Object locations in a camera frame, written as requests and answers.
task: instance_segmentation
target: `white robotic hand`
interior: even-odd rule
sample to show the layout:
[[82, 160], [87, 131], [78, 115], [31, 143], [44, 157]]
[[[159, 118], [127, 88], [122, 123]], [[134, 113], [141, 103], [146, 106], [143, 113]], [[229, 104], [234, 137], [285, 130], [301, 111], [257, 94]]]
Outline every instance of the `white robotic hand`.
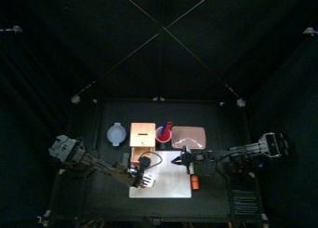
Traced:
[[142, 186], [143, 188], [153, 187], [153, 186], [154, 186], [154, 183], [155, 183], [155, 179], [154, 179], [154, 177], [151, 176], [151, 174], [145, 174], [143, 183], [142, 183], [141, 186]]

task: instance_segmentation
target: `metal rod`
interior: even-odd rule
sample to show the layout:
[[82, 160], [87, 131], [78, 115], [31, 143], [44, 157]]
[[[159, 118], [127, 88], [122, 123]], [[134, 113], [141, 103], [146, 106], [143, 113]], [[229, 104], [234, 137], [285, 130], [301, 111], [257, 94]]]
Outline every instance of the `metal rod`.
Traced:
[[[197, 59], [197, 61], [201, 63], [201, 65], [205, 67], [205, 69], [211, 72], [213, 70], [210, 69], [210, 67], [203, 63], [203, 61], [201, 60], [201, 58], [194, 54], [194, 52], [186, 47], [186, 45], [182, 43], [182, 41], [177, 38], [177, 36], [171, 33], [171, 31], [163, 27], [163, 29], [166, 30], [166, 32], [170, 34], [170, 36], [175, 39], [175, 41], [182, 45], [182, 47], [186, 49], [186, 51], [194, 56], [194, 58]], [[221, 77], [214, 74], [217, 79], [221, 81], [221, 83], [225, 85], [225, 87], [231, 91], [231, 93], [235, 95], [235, 97], [239, 99], [241, 96], [239, 94], [235, 92], [235, 90], [223, 82], [223, 80], [221, 79]]]
[[146, 41], [146, 43], [145, 43], [142, 46], [139, 46], [139, 47], [129, 54], [129, 56], [125, 57], [125, 59], [123, 59], [121, 62], [118, 62], [118, 63], [107, 70], [106, 74], [107, 74], [115, 67], [118, 67], [118, 65], [119, 65], [158, 35], [159, 35], [159, 34], [155, 34], [155, 35], [151, 37], [151, 39], [149, 39], [149, 40]]
[[202, 0], [166, 28], [173, 26], [206, 0]]
[[151, 20], [158, 23], [158, 21], [154, 19], [154, 17], [147, 13], [147, 11], [134, 2], [134, 0], [129, 0], [135, 6], [137, 8], [149, 16], [149, 18], [151, 18]]

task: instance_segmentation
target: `black curtain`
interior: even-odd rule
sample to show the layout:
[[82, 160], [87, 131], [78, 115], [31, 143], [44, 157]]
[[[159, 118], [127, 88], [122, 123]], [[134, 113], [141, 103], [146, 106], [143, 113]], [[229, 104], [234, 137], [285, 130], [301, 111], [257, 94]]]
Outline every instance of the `black curtain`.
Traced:
[[48, 208], [54, 168], [47, 149], [66, 131], [71, 109], [70, 95], [52, 73], [23, 33], [2, 32], [2, 227], [30, 221], [35, 225]]
[[254, 140], [266, 132], [284, 132], [290, 156], [264, 174], [268, 211], [289, 227], [318, 223], [318, 36], [310, 36], [249, 101]]

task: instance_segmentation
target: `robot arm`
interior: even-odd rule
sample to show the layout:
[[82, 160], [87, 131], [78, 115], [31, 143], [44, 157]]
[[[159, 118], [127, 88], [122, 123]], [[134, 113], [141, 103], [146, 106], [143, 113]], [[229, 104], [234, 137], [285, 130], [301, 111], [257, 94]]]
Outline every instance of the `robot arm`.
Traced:
[[82, 141], [72, 140], [64, 135], [56, 137], [48, 152], [50, 155], [56, 157], [66, 165], [82, 163], [102, 173], [111, 175], [129, 186], [151, 187], [154, 184], [154, 179], [145, 174], [143, 167], [139, 169], [129, 169], [118, 163], [115, 165], [105, 163], [86, 152]]

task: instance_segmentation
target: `black enclosure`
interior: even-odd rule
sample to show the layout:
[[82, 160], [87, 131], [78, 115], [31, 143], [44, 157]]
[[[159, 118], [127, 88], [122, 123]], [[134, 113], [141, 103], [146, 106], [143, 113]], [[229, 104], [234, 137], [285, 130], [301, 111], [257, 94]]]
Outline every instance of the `black enclosure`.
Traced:
[[[59, 190], [64, 180], [56, 180], [47, 148], [58, 135], [80, 134], [101, 158], [118, 160], [130, 146], [126, 141], [121, 153], [101, 153], [102, 132], [114, 123], [106, 115], [126, 126], [145, 116], [159, 124], [170, 109], [181, 124], [213, 131], [207, 141], [215, 150], [257, 141], [266, 132], [286, 134], [290, 156], [260, 176], [264, 208], [273, 227], [314, 227], [317, 2], [0, 0], [0, 226], [42, 227], [36, 217], [50, 206], [59, 208], [62, 220], [80, 210], [139, 221], [137, 214], [117, 217], [101, 197], [90, 203], [90, 184], [102, 189], [93, 183], [70, 183], [80, 199]], [[130, 116], [121, 112], [127, 103], [135, 108]], [[167, 210], [167, 221], [227, 221], [225, 184], [217, 181], [206, 184], [219, 191], [219, 203], [203, 203], [193, 214]], [[117, 185], [113, 189], [121, 193]]]

